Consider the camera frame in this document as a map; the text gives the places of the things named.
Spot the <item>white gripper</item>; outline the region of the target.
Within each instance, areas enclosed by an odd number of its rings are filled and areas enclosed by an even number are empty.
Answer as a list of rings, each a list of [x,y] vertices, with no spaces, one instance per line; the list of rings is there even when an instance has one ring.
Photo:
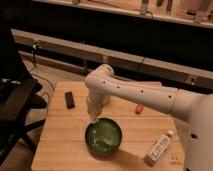
[[[97,122],[98,116],[102,113],[104,107],[104,99],[94,101],[90,97],[86,98],[87,112],[91,122]]]

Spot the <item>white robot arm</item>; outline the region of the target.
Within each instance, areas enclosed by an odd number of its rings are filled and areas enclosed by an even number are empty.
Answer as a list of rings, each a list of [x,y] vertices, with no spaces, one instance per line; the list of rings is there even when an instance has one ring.
[[[108,64],[89,73],[85,85],[89,91],[86,103],[92,122],[102,113],[107,96],[170,114],[189,124],[183,171],[213,171],[213,94],[119,80]]]

